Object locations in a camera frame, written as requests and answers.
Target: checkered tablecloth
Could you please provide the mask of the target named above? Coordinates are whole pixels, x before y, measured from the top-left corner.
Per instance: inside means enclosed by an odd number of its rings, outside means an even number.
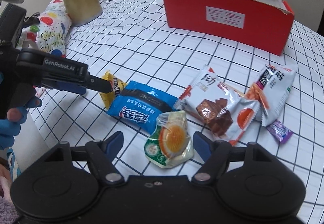
[[[306,223],[323,221],[324,212],[324,37],[294,22],[283,54],[279,57],[236,41],[167,26],[163,0],[110,0],[102,3],[103,14],[81,27],[70,29],[67,57],[90,66],[101,77],[111,70],[118,78],[135,80],[179,96],[192,78],[208,64],[224,81],[246,92],[265,64],[296,64],[299,71],[280,120],[295,133],[285,145],[252,122],[239,145],[254,141],[276,155],[305,183],[307,194],[298,216]],[[104,140],[116,131],[124,133],[124,147],[114,160],[127,178],[140,175],[188,175],[203,161],[193,159],[173,169],[160,169],[145,158],[148,134],[138,126],[110,117],[97,92],[83,96],[47,90],[43,106],[32,117],[49,147],[58,141],[83,146],[93,139]],[[208,128],[188,116],[189,134]],[[231,163],[230,169],[242,163]],[[75,166],[88,170],[84,162]]]

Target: purple candy wrapper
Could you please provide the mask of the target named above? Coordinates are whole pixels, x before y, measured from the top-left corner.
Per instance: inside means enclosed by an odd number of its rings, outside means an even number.
[[[275,120],[273,124],[268,125],[266,128],[282,144],[287,142],[294,133],[278,120]]]

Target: red box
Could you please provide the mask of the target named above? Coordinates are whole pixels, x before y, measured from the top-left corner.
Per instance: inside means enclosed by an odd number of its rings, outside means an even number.
[[[294,13],[284,0],[164,0],[170,28],[187,29],[280,55]]]

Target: purple fuzzy fabric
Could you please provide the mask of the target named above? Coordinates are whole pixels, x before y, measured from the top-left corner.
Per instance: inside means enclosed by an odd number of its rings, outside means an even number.
[[[15,206],[0,196],[0,223],[11,224],[18,218]]]

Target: blue glove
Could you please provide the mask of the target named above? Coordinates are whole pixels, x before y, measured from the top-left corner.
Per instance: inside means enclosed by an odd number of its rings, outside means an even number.
[[[0,73],[0,83],[3,81],[3,74]],[[14,144],[14,136],[20,133],[20,125],[27,119],[27,109],[40,107],[42,101],[33,97],[24,107],[12,108],[7,112],[7,119],[0,119],[0,150]]]

